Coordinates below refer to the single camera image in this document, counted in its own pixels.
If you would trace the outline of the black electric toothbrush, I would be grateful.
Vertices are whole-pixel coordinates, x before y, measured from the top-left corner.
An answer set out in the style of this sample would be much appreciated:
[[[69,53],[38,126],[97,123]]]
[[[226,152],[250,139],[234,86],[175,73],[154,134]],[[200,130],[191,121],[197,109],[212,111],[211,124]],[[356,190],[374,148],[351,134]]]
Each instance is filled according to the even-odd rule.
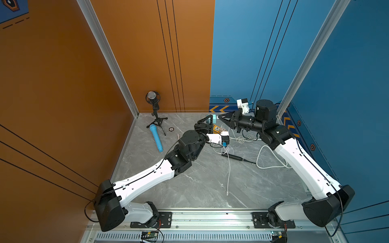
[[[236,161],[241,161],[241,162],[246,162],[246,163],[251,163],[251,164],[255,164],[255,162],[252,162],[252,161],[249,161],[247,159],[244,159],[242,157],[238,157],[238,156],[235,156],[235,155],[232,155],[232,154],[229,154],[229,153],[225,153],[225,154],[221,154],[223,157],[226,157],[228,159],[232,159],[232,160],[236,160]]]

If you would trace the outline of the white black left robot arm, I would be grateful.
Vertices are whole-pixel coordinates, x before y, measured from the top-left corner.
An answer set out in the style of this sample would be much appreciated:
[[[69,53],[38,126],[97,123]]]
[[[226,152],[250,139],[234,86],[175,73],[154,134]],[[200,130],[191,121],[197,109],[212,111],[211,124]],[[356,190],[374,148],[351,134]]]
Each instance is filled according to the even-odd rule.
[[[190,168],[205,144],[211,142],[215,121],[213,115],[199,120],[194,129],[186,131],[164,158],[150,168],[128,179],[101,182],[95,198],[91,201],[101,231],[113,230],[126,219],[149,228],[159,226],[160,214],[154,203],[147,201],[140,204],[133,200]]]

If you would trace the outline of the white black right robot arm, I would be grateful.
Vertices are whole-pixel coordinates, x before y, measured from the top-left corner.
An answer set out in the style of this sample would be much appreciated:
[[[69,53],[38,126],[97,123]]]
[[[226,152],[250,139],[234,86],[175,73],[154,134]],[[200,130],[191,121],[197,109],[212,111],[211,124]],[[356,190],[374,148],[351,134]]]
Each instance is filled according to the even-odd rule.
[[[295,135],[277,123],[277,106],[270,100],[258,100],[254,115],[247,115],[249,108],[221,114],[219,119],[229,128],[256,132],[272,152],[282,157],[308,187],[312,198],[302,202],[280,201],[268,209],[267,218],[273,228],[283,227],[289,220],[309,220],[318,227],[325,227],[336,217],[342,218],[355,195],[349,186],[342,186],[326,173],[304,150]]]

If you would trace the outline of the yellow power strip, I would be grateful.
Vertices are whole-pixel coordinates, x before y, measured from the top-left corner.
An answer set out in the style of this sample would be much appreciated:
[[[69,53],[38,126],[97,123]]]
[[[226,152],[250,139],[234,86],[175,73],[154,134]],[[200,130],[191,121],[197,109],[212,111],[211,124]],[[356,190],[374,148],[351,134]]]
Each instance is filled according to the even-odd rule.
[[[214,133],[218,133],[218,134],[221,134],[222,132],[225,132],[226,129],[225,128],[222,128],[216,124],[213,125],[213,132]]]

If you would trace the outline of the blue toy microphone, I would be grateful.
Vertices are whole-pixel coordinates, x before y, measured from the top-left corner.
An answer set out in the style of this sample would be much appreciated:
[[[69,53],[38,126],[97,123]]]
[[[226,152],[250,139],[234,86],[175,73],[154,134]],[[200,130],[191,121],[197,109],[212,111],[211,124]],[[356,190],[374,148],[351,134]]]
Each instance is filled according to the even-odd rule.
[[[157,126],[154,124],[150,125],[150,131],[152,132],[158,151],[163,152],[163,146],[157,131]]]

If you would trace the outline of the right green circuit board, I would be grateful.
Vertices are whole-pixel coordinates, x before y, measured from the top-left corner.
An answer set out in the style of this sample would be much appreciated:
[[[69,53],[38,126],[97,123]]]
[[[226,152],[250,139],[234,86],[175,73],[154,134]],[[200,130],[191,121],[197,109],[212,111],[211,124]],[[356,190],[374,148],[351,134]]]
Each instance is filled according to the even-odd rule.
[[[288,235],[285,231],[281,232],[279,231],[275,235],[272,236],[272,240],[270,243],[287,243],[288,242]]]

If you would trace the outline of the green circuit board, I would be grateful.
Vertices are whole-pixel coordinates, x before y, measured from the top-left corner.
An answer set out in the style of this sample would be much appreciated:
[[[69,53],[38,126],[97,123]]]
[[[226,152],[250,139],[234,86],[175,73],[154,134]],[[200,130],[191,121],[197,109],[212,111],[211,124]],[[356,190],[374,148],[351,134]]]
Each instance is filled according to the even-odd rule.
[[[156,243],[159,238],[158,231],[142,231],[140,235],[141,243]]]
[[[288,242],[288,235],[285,231],[281,232],[279,231],[275,235],[272,236],[272,240],[270,243],[287,243]]]

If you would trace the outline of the left green circuit board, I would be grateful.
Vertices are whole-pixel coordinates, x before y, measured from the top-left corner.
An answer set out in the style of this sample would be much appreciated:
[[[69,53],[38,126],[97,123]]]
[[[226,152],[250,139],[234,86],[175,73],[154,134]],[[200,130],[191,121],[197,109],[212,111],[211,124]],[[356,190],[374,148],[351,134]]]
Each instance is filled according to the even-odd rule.
[[[142,231],[140,235],[141,243],[156,243],[159,238],[158,231]]]

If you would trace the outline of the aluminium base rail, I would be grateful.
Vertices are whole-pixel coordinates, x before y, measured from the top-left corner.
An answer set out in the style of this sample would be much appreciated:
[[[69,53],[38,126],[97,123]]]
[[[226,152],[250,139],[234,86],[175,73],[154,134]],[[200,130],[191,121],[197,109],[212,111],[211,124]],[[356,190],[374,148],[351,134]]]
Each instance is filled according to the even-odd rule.
[[[279,231],[288,235],[288,243],[346,243],[337,222],[320,228],[309,221],[288,221],[271,228],[266,211],[250,209],[165,209],[160,211],[159,226],[147,228],[125,220],[111,231],[103,232],[90,222],[82,243],[140,243],[142,231],[158,231],[156,243],[270,243]]]

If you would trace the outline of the aluminium corner post right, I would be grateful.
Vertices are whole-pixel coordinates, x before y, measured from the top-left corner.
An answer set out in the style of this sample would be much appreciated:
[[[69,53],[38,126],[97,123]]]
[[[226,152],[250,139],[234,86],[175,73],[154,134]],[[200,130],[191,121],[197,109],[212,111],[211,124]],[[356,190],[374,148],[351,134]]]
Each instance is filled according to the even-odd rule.
[[[299,67],[294,79],[292,80],[285,96],[283,97],[281,104],[279,105],[277,110],[277,120],[279,123],[281,123],[282,115],[286,111],[288,105],[291,103],[299,87],[305,80],[307,74],[315,63],[317,57],[325,46],[327,40],[335,29],[349,3],[350,0],[336,0],[334,2],[301,66]]]

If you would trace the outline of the aluminium corner post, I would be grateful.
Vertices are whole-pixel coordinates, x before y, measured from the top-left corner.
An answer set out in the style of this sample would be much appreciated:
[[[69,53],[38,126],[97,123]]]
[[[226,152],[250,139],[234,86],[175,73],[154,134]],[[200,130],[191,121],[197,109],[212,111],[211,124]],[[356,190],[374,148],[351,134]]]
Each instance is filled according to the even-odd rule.
[[[283,97],[281,104],[279,105],[277,110],[277,120],[279,123],[281,123],[282,115],[286,111],[288,105],[291,103],[299,87],[305,80],[307,74],[315,63],[317,57],[325,46],[327,40],[335,29],[349,3],[350,0],[336,0],[334,2],[301,66],[299,67],[294,79],[292,80],[285,96]]]
[[[120,66],[115,58],[112,48],[108,42],[108,39],[104,33],[101,23],[97,17],[97,14],[93,8],[91,1],[89,0],[77,0],[77,3],[86,19],[89,28],[91,29],[94,38],[108,64],[108,67],[132,113],[135,118],[139,116],[139,110],[135,104],[133,96],[129,90],[124,75],[120,69]]]

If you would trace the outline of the aluminium corner post left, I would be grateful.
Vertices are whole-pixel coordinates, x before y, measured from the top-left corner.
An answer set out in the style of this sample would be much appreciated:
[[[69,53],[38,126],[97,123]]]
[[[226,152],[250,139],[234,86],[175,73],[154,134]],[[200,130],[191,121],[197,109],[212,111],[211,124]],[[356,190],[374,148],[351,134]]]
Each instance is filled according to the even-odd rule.
[[[129,90],[124,75],[120,69],[120,66],[115,58],[112,48],[108,42],[108,39],[104,33],[101,23],[97,17],[97,14],[93,8],[91,1],[89,0],[77,0],[77,3],[86,19],[89,28],[91,29],[94,38],[108,64],[108,67],[132,113],[135,118],[139,116],[139,110],[135,104],[133,96]]]

